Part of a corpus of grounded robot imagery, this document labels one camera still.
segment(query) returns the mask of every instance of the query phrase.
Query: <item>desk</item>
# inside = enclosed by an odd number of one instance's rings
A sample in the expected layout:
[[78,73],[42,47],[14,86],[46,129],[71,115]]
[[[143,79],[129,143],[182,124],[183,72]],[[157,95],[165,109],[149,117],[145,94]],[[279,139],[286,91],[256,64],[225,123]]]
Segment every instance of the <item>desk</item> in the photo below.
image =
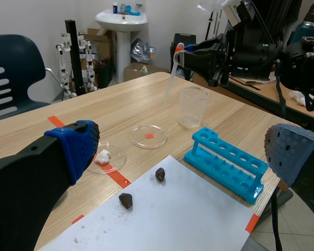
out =
[[[250,206],[229,189],[184,163],[184,154],[193,146],[192,134],[198,129],[185,129],[177,123],[179,97],[184,87],[196,85],[176,77],[164,110],[169,79],[168,73],[155,73],[1,120],[0,158],[17,153],[46,130],[51,130],[54,126],[47,119],[49,116],[55,115],[65,124],[89,119],[98,123],[101,142],[117,144],[126,150],[127,162],[119,171],[131,182],[167,155],[172,155],[260,215],[279,182],[277,176],[271,169],[267,170],[262,178],[265,189],[257,203]],[[210,90],[208,92],[208,107],[202,126],[217,131],[222,139],[265,161],[264,136],[268,128],[277,123],[289,122],[224,95]],[[157,124],[166,130],[168,138],[164,146],[148,150],[130,142],[131,130],[139,124],[148,123]],[[78,216],[87,215],[120,190],[121,187],[108,175],[85,171],[76,185],[68,189],[62,204],[49,216],[36,249],[63,232]]]
[[[260,90],[243,85],[232,78],[229,79],[227,87],[208,87],[207,82],[197,74],[195,75],[193,82],[244,102],[245,104],[268,111],[277,116],[281,115],[281,107],[275,81],[266,84],[255,84],[254,86]],[[289,98],[288,94],[291,90],[287,89],[282,84],[281,89],[283,96],[286,99],[286,119],[306,127],[307,129],[314,129],[314,111],[307,111],[306,107],[298,105],[295,100]]]

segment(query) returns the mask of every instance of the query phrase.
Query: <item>white wall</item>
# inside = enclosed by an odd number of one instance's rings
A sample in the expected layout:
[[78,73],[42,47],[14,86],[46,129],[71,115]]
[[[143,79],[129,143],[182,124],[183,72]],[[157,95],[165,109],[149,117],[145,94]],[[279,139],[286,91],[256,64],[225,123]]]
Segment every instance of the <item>white wall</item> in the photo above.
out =
[[[30,38],[41,52],[46,67],[58,74],[55,45],[66,32],[65,19],[76,20],[81,29],[79,0],[0,0],[0,34],[19,34]],[[70,66],[70,56],[66,57]],[[29,88],[33,100],[51,102],[61,89],[47,73],[44,80]]]
[[[83,29],[99,28],[95,16],[105,9],[112,9],[111,0],[84,0],[80,6]],[[148,25],[137,36],[157,49],[153,65],[170,67],[170,45],[175,33],[189,33],[197,36],[197,42],[205,39],[208,26],[209,12],[197,8],[200,0],[145,0],[145,13]],[[224,32],[227,18],[223,13],[219,33]],[[214,24],[211,26],[209,38],[212,38]]]

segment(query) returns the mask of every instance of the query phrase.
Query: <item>cotton ball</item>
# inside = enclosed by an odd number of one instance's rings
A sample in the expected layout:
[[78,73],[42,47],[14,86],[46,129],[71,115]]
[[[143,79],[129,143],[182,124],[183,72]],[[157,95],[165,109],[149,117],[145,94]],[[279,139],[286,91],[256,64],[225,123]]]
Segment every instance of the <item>cotton ball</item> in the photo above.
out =
[[96,155],[95,162],[105,165],[108,164],[110,159],[110,152],[107,150],[102,150],[99,154]]
[[110,152],[109,151],[107,151],[106,149],[103,149],[101,152],[100,152],[100,154],[104,154],[104,155],[107,155],[109,158],[110,158]]

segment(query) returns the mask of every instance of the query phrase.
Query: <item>blue chair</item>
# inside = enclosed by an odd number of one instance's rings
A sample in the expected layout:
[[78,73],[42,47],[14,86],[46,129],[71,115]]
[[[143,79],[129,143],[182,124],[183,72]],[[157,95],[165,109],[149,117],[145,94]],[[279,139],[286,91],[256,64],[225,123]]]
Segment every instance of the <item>blue chair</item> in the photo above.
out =
[[45,78],[46,69],[37,46],[20,35],[0,35],[0,120],[49,105],[29,98],[28,88]]

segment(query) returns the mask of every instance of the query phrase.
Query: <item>plastic beaker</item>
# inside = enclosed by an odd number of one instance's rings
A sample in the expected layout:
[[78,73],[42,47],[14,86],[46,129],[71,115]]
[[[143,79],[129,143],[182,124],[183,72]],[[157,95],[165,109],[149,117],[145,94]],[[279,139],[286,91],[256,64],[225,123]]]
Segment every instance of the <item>plastic beaker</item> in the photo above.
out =
[[186,128],[198,127],[204,117],[208,93],[199,87],[188,87],[180,95],[178,123]]

